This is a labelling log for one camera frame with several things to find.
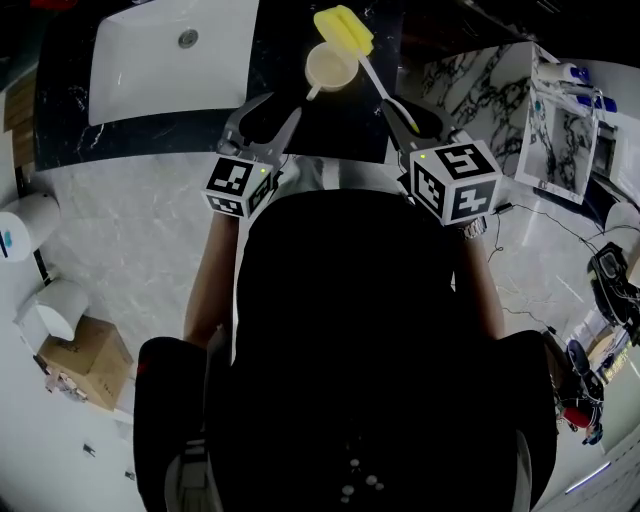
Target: cardboard box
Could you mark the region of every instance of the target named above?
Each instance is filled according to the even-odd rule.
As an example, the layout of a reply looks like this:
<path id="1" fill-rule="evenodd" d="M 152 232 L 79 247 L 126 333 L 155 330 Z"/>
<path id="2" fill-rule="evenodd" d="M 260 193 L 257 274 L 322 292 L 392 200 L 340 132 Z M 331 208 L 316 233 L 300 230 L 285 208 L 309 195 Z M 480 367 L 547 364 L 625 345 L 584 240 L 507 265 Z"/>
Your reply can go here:
<path id="1" fill-rule="evenodd" d="M 116 326 L 87 316 L 78 322 L 73 341 L 49 336 L 38 354 L 71 377 L 91 403 L 109 411 L 133 364 Z"/>

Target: person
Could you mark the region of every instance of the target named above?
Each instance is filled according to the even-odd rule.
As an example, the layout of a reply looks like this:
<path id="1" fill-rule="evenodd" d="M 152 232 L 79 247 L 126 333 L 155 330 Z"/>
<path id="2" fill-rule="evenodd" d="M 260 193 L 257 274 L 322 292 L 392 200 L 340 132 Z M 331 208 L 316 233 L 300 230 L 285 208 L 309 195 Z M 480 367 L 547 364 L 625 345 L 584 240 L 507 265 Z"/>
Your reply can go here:
<path id="1" fill-rule="evenodd" d="M 324 190 L 322 160 L 291 165 L 244 249 L 233 364 L 239 221 L 217 213 L 186 343 L 142 347 L 147 509 L 164 510 L 167 465 L 203 422 L 227 512 L 532 508 L 555 463 L 553 391 L 541 335 L 504 338 L 482 237 L 373 166 L 342 161 Z"/>

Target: yellow sponge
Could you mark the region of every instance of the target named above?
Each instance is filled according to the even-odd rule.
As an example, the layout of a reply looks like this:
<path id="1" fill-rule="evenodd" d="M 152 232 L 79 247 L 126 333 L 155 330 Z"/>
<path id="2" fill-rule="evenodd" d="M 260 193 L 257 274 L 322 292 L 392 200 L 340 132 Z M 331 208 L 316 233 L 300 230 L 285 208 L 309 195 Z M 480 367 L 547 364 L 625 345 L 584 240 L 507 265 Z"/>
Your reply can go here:
<path id="1" fill-rule="evenodd" d="M 356 58 L 360 53 L 369 55 L 373 50 L 373 34 L 355 13 L 344 5 L 317 12 L 313 22 L 325 41 L 344 48 Z"/>

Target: white handle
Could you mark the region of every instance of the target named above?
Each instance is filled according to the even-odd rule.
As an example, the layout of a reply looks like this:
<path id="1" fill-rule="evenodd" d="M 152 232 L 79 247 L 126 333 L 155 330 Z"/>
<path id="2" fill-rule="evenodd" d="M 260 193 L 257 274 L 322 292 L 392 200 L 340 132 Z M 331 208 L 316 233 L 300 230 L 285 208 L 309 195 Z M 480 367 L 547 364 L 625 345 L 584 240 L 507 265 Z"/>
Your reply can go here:
<path id="1" fill-rule="evenodd" d="M 360 61 L 360 64 L 362 64 L 362 67 L 365 69 L 365 71 L 369 75 L 369 78 L 371 78 L 373 85 L 375 85 L 376 89 L 378 89 L 378 92 L 380 93 L 380 96 L 382 97 L 382 99 L 388 100 L 391 103 L 393 103 L 398 108 L 398 110 L 400 110 L 400 113 L 407 120 L 411 128 L 413 128 L 416 131 L 416 133 L 420 133 L 420 130 L 418 129 L 418 124 L 415 122 L 413 117 L 411 117 L 411 114 L 409 114 L 407 109 L 404 108 L 399 101 L 389 96 L 389 93 L 384 88 L 384 85 L 382 85 L 382 82 L 378 78 L 378 74 L 375 72 L 375 70 L 373 69 L 373 66 L 369 62 L 369 59 L 367 59 L 362 52 L 359 52 L 358 60 Z"/>
<path id="2" fill-rule="evenodd" d="M 307 94 L 307 101 L 312 101 L 318 95 L 320 89 L 322 89 L 321 85 L 314 85 L 309 91 L 309 94 Z"/>

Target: marker cube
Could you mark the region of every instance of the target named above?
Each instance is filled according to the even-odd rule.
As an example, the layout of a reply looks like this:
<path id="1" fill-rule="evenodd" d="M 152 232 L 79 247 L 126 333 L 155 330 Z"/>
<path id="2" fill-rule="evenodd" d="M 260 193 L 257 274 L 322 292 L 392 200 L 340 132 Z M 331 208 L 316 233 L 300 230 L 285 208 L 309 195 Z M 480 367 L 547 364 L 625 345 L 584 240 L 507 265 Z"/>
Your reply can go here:
<path id="1" fill-rule="evenodd" d="M 442 225 L 493 211 L 502 171 L 483 141 L 414 151 L 411 195 Z"/>
<path id="2" fill-rule="evenodd" d="M 248 219 L 273 190 L 272 171 L 271 165 L 216 154 L 202 194 L 212 210 Z"/>

